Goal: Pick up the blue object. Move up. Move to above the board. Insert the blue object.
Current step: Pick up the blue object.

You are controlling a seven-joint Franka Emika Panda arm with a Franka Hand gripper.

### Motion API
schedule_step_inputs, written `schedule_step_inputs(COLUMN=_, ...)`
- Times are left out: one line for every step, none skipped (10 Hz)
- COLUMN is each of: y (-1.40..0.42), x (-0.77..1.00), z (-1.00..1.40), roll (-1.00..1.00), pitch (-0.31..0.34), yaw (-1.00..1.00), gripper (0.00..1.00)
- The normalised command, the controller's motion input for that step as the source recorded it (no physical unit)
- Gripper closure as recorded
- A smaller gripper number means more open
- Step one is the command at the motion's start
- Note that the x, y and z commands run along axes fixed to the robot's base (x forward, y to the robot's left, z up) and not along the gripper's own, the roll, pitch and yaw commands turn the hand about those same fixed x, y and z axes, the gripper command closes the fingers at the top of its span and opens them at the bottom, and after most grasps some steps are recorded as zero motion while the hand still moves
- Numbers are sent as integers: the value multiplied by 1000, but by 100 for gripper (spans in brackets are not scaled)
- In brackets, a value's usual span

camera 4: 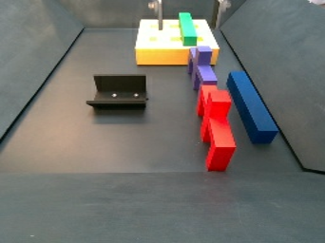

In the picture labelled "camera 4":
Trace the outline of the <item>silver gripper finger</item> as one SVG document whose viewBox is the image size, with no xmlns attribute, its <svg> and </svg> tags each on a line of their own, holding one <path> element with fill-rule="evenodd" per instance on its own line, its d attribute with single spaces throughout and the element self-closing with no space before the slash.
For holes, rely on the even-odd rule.
<svg viewBox="0 0 325 243">
<path fill-rule="evenodd" d="M 220 26 L 220 19 L 222 19 L 222 14 L 227 10 L 227 8 L 231 6 L 230 0 L 216 0 L 216 17 L 215 17 L 215 27 L 219 28 Z"/>
<path fill-rule="evenodd" d="M 157 15 L 159 29 L 163 29 L 163 0 L 152 0 L 148 3 L 148 9 L 152 9 Z"/>
</svg>

